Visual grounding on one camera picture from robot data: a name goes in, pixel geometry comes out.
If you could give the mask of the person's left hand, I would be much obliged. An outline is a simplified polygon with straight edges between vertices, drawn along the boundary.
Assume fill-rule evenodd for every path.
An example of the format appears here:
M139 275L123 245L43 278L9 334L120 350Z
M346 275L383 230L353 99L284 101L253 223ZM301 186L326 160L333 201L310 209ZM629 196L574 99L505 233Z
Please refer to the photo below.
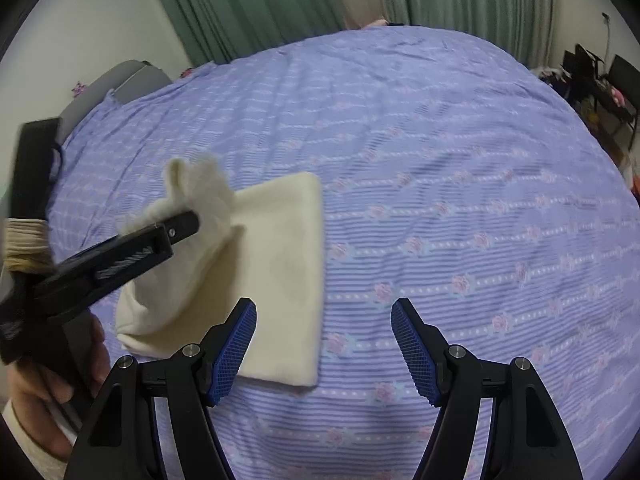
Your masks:
M111 367L102 324L94 314L90 315L90 321L89 373L95 396ZM58 460L68 460L72 444L54 421L48 404L68 402L73 396L73 388L57 374L28 361L9 366L8 384L13 413L22 429L44 452Z

